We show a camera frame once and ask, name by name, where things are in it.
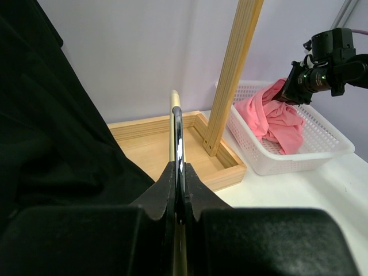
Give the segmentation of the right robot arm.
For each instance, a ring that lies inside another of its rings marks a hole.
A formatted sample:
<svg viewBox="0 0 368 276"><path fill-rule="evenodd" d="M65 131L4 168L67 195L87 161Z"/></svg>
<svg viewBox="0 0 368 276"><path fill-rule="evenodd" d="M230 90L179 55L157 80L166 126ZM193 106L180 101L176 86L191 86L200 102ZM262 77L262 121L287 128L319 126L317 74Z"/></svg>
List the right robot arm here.
<svg viewBox="0 0 368 276"><path fill-rule="evenodd" d="M345 85L367 89L367 55L356 54L353 34L367 32L335 28L318 33L304 44L310 51L292 70L274 100L289 105L309 105L312 95L330 91L333 97L344 94Z"/></svg>

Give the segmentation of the cream hanger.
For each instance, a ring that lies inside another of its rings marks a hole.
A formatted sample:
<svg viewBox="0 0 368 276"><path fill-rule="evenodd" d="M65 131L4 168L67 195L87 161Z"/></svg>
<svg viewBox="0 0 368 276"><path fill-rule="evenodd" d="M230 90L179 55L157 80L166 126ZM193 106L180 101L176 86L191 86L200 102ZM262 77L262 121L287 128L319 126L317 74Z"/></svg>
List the cream hanger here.
<svg viewBox="0 0 368 276"><path fill-rule="evenodd" d="M179 93L170 95L170 146L169 159L174 162L175 172L175 234L174 275L187 275L186 229L185 229L185 146L183 142L183 118Z"/></svg>

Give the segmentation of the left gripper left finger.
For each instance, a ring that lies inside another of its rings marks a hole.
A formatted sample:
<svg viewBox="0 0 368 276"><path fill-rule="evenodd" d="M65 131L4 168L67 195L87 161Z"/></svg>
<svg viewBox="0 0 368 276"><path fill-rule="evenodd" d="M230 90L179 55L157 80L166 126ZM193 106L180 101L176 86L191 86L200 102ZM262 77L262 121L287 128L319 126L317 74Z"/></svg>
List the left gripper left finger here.
<svg viewBox="0 0 368 276"><path fill-rule="evenodd" d="M172 275L175 165L130 205L27 208L1 236L2 275Z"/></svg>

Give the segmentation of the black t shirt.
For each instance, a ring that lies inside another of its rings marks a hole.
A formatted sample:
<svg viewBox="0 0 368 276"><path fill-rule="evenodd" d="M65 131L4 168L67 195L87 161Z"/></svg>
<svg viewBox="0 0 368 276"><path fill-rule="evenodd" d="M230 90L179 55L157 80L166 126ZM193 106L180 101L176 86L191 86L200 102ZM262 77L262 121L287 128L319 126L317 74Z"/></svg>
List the black t shirt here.
<svg viewBox="0 0 368 276"><path fill-rule="evenodd" d="M153 180L129 160L37 1L1 2L1 227L39 205L129 204Z"/></svg>

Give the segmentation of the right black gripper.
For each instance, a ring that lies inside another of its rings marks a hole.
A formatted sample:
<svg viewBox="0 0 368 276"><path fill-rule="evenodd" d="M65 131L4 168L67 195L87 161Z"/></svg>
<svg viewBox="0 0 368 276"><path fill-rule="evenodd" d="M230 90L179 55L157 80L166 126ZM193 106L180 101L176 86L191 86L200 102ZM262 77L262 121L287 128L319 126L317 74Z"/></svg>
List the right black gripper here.
<svg viewBox="0 0 368 276"><path fill-rule="evenodd" d="M300 62L292 61L292 70L280 91L273 96L273 100L289 105L309 105L312 93L305 92L298 84L299 76L302 75L303 78L305 71L306 69L300 65Z"/></svg>

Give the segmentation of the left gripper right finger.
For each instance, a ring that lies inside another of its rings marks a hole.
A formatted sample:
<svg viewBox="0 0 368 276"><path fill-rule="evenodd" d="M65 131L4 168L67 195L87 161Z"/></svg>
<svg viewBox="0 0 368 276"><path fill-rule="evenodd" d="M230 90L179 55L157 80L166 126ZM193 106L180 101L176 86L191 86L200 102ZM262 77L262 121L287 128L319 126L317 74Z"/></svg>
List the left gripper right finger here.
<svg viewBox="0 0 368 276"><path fill-rule="evenodd" d="M358 275L342 231L313 208L232 208L185 165L189 275Z"/></svg>

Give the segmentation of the pink t shirt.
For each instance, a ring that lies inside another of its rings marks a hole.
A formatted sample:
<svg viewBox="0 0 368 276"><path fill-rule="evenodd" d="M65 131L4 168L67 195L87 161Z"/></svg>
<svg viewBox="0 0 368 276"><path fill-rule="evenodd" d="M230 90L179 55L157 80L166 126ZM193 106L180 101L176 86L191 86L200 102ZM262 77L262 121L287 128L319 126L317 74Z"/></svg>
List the pink t shirt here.
<svg viewBox="0 0 368 276"><path fill-rule="evenodd" d="M263 139L281 146L279 153L297 153L304 142L305 120L289 104L273 100L286 79L257 91L252 97L235 103L235 109L259 141Z"/></svg>

